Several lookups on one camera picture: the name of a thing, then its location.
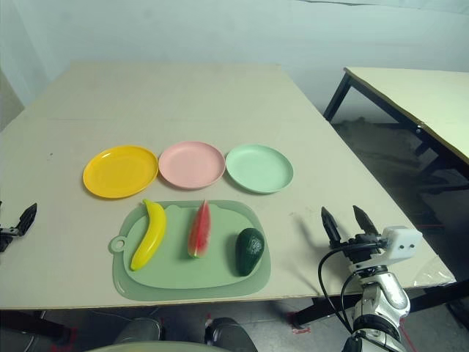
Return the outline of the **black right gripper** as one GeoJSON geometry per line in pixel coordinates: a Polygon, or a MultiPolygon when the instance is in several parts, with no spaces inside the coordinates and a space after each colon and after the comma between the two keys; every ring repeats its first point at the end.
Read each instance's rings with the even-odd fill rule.
{"type": "Polygon", "coordinates": [[[348,241],[341,242],[336,221],[330,212],[321,208],[322,225],[327,233],[330,243],[340,243],[344,247],[344,255],[351,263],[361,263],[370,260],[373,254],[379,254],[383,240],[367,213],[356,205],[353,205],[355,220],[363,233],[356,235],[348,241]]]}

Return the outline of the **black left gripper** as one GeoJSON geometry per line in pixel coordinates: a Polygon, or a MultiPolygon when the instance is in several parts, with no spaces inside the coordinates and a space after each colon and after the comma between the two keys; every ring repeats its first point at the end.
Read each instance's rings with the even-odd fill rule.
{"type": "Polygon", "coordinates": [[[29,206],[21,214],[16,228],[1,228],[0,252],[4,252],[14,237],[23,236],[34,222],[37,213],[37,203],[29,206]]]}

